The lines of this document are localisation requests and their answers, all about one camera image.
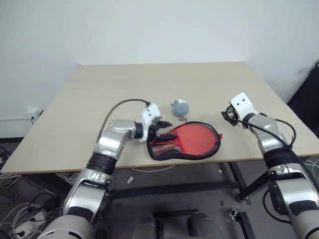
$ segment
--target wall outlet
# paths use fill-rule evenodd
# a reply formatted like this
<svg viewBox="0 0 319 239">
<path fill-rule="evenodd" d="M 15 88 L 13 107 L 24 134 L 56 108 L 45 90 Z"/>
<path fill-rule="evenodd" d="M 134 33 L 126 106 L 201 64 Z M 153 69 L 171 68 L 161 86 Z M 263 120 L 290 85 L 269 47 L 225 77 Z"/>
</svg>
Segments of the wall outlet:
<svg viewBox="0 0 319 239">
<path fill-rule="evenodd" d="M 19 233 L 21 235 L 14 235 L 14 237 L 18 239 L 28 239 L 29 236 L 32 236 L 33 232 L 37 231 L 43 224 L 46 223 L 46 221 L 46 215 L 44 215 L 43 212 L 39 212 L 28 221 L 18 226 L 14 230 L 14 233 Z"/>
<path fill-rule="evenodd" d="M 32 124 L 34 124 L 39 119 L 42 112 L 43 109 L 29 107 L 28 110 L 25 112 L 25 115 L 31 120 Z"/>
</svg>

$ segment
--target gray stuffed animal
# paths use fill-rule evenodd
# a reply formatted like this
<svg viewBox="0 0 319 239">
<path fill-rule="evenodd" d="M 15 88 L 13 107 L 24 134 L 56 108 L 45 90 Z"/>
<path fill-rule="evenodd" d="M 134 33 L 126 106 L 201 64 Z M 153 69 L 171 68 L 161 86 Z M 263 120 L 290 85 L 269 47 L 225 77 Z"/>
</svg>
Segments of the gray stuffed animal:
<svg viewBox="0 0 319 239">
<path fill-rule="evenodd" d="M 173 115 L 176 117 L 182 118 L 183 120 L 189 111 L 189 105 L 184 100 L 174 100 L 173 103 L 170 104 L 171 111 Z"/>
</svg>

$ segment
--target table top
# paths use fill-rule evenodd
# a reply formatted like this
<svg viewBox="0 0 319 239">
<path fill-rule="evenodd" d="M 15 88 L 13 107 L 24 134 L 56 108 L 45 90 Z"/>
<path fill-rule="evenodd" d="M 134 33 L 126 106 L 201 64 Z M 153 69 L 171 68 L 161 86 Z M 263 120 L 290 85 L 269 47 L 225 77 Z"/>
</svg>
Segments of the table top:
<svg viewBox="0 0 319 239">
<path fill-rule="evenodd" d="M 127 143 L 117 168 L 227 162 L 262 159 L 255 136 L 233 127 L 221 111 L 231 98 L 245 92 L 258 112 L 291 123 L 297 131 L 294 151 L 299 156 L 319 154 L 317 137 L 275 92 L 242 62 L 78 66 L 44 110 L 2 169 L 2 173 L 77 171 L 92 155 L 104 117 L 117 102 L 140 98 L 159 106 L 162 120 L 177 126 L 171 113 L 174 99 L 188 101 L 188 121 L 203 121 L 223 134 L 212 157 L 189 161 L 155 161 L 145 143 Z M 118 107 L 111 119 L 139 121 L 145 105 L 130 102 Z M 287 139 L 292 132 L 279 124 Z"/>
</svg>

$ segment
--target black cable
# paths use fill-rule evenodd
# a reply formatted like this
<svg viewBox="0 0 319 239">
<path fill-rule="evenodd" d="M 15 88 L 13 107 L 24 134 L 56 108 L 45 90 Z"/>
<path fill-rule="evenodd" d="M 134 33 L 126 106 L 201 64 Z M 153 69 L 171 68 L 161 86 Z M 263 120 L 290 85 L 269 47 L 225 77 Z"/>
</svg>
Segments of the black cable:
<svg viewBox="0 0 319 239">
<path fill-rule="evenodd" d="M 291 129 L 293 130 L 294 132 L 294 137 L 293 137 L 293 140 L 290 144 L 287 144 L 283 139 L 281 139 L 279 136 L 277 136 L 276 134 L 264 129 L 264 128 L 261 128 L 261 127 L 258 127 L 252 123 L 248 123 L 248 122 L 243 122 L 241 120 L 238 120 L 238 119 L 230 119 L 231 121 L 234 121 L 234 122 L 239 122 L 239 123 L 243 123 L 243 124 L 246 124 L 246 125 L 249 125 L 250 127 L 253 127 L 253 128 L 256 128 L 256 129 L 259 129 L 265 133 L 268 133 L 270 134 L 271 136 L 273 136 L 274 138 L 276 138 L 277 140 L 279 140 L 280 143 L 283 144 L 284 147 L 282 148 L 276 148 L 276 149 L 273 149 L 272 151 L 276 151 L 276 150 L 282 150 L 282 149 L 287 149 L 288 150 L 288 153 L 292 156 L 292 158 L 295 160 L 296 163 L 300 164 L 302 166 L 302 168 L 307 172 L 308 176 L 310 177 L 310 179 L 312 180 L 312 183 L 314 185 L 314 187 L 317 189 L 317 191 L 319 192 L 319 186 L 318 186 L 318 183 L 316 181 L 316 179 L 314 178 L 313 174 L 310 172 L 310 170 L 307 168 L 307 166 L 299 159 L 299 157 L 295 154 L 295 152 L 292 151 L 292 147 L 293 147 L 293 143 L 295 142 L 295 139 L 297 137 L 297 133 L 296 133 L 296 130 L 295 128 L 283 121 L 283 120 L 280 120 L 280 119 L 277 119 L 277 121 L 279 122 L 283 122 L 283 123 L 286 123 L 288 126 L 291 127 Z"/>
<path fill-rule="evenodd" d="M 127 99 L 127 100 L 118 102 L 116 105 L 114 105 L 114 106 L 111 108 L 111 110 L 110 110 L 110 111 L 108 112 L 108 114 L 106 115 L 106 117 L 105 117 L 105 119 L 104 119 L 104 121 L 103 121 L 102 127 L 101 127 L 101 129 L 100 129 L 99 135 L 98 135 L 98 137 L 97 137 L 97 141 L 98 141 L 99 138 L 101 137 L 101 134 L 102 134 L 102 131 L 103 131 L 103 129 L 104 129 L 104 126 L 105 126 L 106 122 L 108 121 L 108 119 L 109 119 L 111 113 L 113 112 L 113 110 L 115 110 L 115 108 L 116 108 L 117 106 L 119 106 L 119 105 L 121 105 L 121 104 L 123 104 L 123 103 L 125 103 L 125 102 L 130 102 L 130 101 L 140 101 L 140 102 L 144 102 L 144 103 L 146 104 L 146 106 L 149 106 L 149 104 L 150 104 L 150 102 L 145 101 L 145 100 L 141 100 L 141 99 Z"/>
<path fill-rule="evenodd" d="M 36 187 L 37 189 L 39 189 L 39 190 L 43 190 L 44 188 L 42 188 L 42 187 L 39 187 L 38 185 L 36 185 L 36 184 L 31 184 L 31 181 L 29 181 L 28 179 L 26 179 L 25 177 L 22 177 L 29 185 L 30 185 L 30 187 Z"/>
<path fill-rule="evenodd" d="M 12 234 L 12 235 L 10 236 L 10 238 L 13 238 L 14 235 L 19 235 L 19 237 L 22 237 L 22 236 L 24 236 L 24 234 L 25 234 L 25 232 L 24 232 L 24 231 L 21 231 L 21 232 L 19 232 L 19 233 Z"/>
<path fill-rule="evenodd" d="M 293 144 L 294 142 L 296 141 L 296 137 L 297 137 L 297 132 L 295 130 L 295 128 L 288 122 L 284 121 L 284 120 L 281 120 L 281 119 L 275 119 L 275 121 L 278 121 L 278 122 L 281 122 L 281 123 L 284 123 L 286 125 L 288 125 L 294 132 L 294 136 L 293 136 L 293 139 L 291 140 L 291 143 L 289 144 L 289 146 L 292 148 L 293 147 Z"/>
<path fill-rule="evenodd" d="M 4 230 L 0 229 L 0 234 L 4 235 L 7 239 L 10 239 L 11 237 L 9 236 L 9 234 L 7 232 L 5 232 Z"/>
<path fill-rule="evenodd" d="M 31 202 L 29 203 L 28 207 L 27 207 L 27 211 L 30 212 L 30 207 L 31 207 L 31 204 L 35 202 L 35 200 L 37 200 L 39 197 L 43 196 L 43 195 L 50 195 L 51 197 L 55 197 L 54 195 L 50 194 L 50 193 L 40 193 L 39 195 L 37 195 L 35 198 L 33 198 L 31 200 Z"/>
<path fill-rule="evenodd" d="M 277 218 L 275 217 L 274 215 L 271 214 L 271 212 L 268 210 L 267 206 L 266 206 L 266 196 L 267 194 L 269 193 L 269 189 L 267 189 L 264 193 L 264 196 L 263 196 L 263 206 L 264 206 L 264 209 L 265 211 L 268 213 L 269 216 L 271 216 L 273 219 L 275 219 L 276 221 L 278 222 L 281 222 L 281 223 L 287 223 L 287 224 L 291 224 L 290 221 L 287 221 L 287 220 L 282 220 L 280 218 Z"/>
<path fill-rule="evenodd" d="M 42 219 L 42 220 L 36 220 L 35 218 L 30 218 L 29 221 L 31 222 L 42 222 L 42 221 L 46 221 L 48 220 L 48 218 Z"/>
</svg>

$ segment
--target floor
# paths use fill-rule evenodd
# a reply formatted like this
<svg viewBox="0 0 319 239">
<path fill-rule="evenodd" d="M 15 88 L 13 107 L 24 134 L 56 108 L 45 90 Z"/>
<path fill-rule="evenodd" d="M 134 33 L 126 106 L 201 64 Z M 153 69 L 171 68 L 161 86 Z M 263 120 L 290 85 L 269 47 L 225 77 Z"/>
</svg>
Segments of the floor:
<svg viewBox="0 0 319 239">
<path fill-rule="evenodd" d="M 267 169 L 263 161 L 241 162 L 238 165 L 247 184 Z M 138 172 L 132 169 L 118 169 L 114 173 L 113 187 L 115 190 L 120 190 L 179 183 L 218 182 L 227 179 L 232 179 L 232 174 L 228 165 L 221 163 L 179 165 L 152 173 Z M 0 204 L 0 221 L 14 206 L 29 202 L 44 191 L 23 179 L 20 179 L 13 186 L 13 190 L 19 193 L 18 200 L 13 204 Z M 238 212 L 247 212 L 256 238 L 295 239 L 296 236 L 289 225 L 279 223 L 266 214 L 262 206 L 264 191 L 265 189 L 262 189 L 250 197 L 252 205 L 247 205 L 246 202 L 237 203 L 234 197 L 238 191 L 231 189 L 117 199 L 113 200 L 110 213 L 107 214 L 107 224 L 111 230 L 112 238 L 129 239 L 133 234 L 135 225 L 145 216 L 155 212 L 199 209 L 200 212 L 207 214 L 215 221 L 225 239 L 243 239 L 244 236 L 240 226 L 228 217 L 229 211 L 235 209 Z M 45 199 L 39 199 L 38 203 L 43 203 Z M 270 211 L 274 212 L 270 199 L 267 199 L 267 204 Z M 186 219 L 187 217 L 164 219 L 165 236 L 186 236 Z"/>
</svg>

